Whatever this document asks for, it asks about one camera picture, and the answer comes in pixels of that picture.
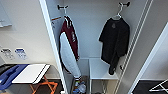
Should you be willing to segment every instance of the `black jacket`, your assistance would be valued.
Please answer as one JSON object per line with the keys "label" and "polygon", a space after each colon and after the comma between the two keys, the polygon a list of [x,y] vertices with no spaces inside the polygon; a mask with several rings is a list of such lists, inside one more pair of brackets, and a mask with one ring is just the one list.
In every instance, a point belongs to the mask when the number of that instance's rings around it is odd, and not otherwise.
{"label": "black jacket", "polygon": [[128,51],[129,25],[120,18],[110,18],[100,35],[99,41],[103,42],[101,59],[110,64],[109,74],[113,75],[117,67],[119,57],[124,56]]}

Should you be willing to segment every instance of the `white hanger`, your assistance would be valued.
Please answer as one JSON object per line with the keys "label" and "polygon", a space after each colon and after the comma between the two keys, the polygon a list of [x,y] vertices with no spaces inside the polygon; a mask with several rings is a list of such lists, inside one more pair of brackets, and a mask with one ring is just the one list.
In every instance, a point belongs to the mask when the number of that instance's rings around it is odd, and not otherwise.
{"label": "white hanger", "polygon": [[69,22],[68,22],[68,19],[66,18],[66,16],[67,16],[67,12],[66,12],[66,7],[64,7],[64,12],[65,12],[65,15],[64,15],[64,18],[65,18],[65,21],[67,22],[67,28],[69,27]]}
{"label": "white hanger", "polygon": [[122,16],[120,15],[122,8],[123,8],[123,3],[120,3],[121,7],[120,7],[120,11],[117,13],[117,15],[113,16],[112,18],[115,20],[119,20]]}

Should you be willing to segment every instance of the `white shelf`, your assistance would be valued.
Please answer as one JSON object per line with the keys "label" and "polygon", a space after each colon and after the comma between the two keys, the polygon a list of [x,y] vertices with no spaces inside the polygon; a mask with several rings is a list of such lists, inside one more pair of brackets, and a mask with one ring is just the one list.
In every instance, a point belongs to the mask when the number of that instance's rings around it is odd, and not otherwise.
{"label": "white shelf", "polygon": [[89,65],[90,79],[118,80],[116,73],[114,75],[108,73],[110,65],[100,58],[90,58]]}

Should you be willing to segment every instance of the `wardrobe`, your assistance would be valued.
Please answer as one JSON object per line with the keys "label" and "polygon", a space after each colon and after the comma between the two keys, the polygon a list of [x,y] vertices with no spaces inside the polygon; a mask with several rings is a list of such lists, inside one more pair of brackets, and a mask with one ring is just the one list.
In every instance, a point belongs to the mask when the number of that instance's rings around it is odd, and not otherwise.
{"label": "wardrobe", "polygon": [[[45,19],[50,41],[55,54],[60,79],[66,94],[71,94],[73,76],[61,66],[59,56],[59,34],[64,19],[68,15],[74,25],[78,42],[80,59],[77,62],[82,75],[88,76],[87,94],[96,93],[95,83],[104,82],[106,94],[131,94],[145,60],[154,47],[168,18],[166,0],[39,0]],[[120,58],[114,77],[110,79],[90,79],[91,63],[102,62],[102,43],[98,38],[104,24],[120,9],[119,2],[130,6],[123,7],[120,13],[130,26],[129,50],[127,55]],[[58,10],[57,6],[68,6]]]}

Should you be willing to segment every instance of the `hanging clothes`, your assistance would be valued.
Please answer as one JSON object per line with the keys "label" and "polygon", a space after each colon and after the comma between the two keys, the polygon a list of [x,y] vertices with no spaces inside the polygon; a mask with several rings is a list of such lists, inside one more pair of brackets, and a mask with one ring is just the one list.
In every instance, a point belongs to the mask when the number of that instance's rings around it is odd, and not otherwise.
{"label": "hanging clothes", "polygon": [[113,75],[116,70],[119,58],[128,51],[129,25],[120,18],[107,20],[99,41],[103,43],[101,59],[110,64],[109,74]]}
{"label": "hanging clothes", "polygon": [[73,29],[72,21],[70,21],[68,17],[68,23],[67,20],[65,20],[61,29],[60,56],[65,69],[78,80],[81,77],[81,72],[76,62],[79,58],[77,50],[77,37]]}
{"label": "hanging clothes", "polygon": [[76,79],[79,79],[81,77],[81,72],[78,68],[75,56],[69,45],[65,32],[61,33],[60,46],[60,54],[64,66]]}
{"label": "hanging clothes", "polygon": [[67,21],[64,21],[62,29],[61,29],[61,33],[65,32],[68,41],[70,43],[71,49],[75,55],[76,60],[79,60],[79,55],[78,55],[78,40],[75,34],[75,30],[72,24],[71,19],[68,16],[65,16],[65,18],[67,19]]}

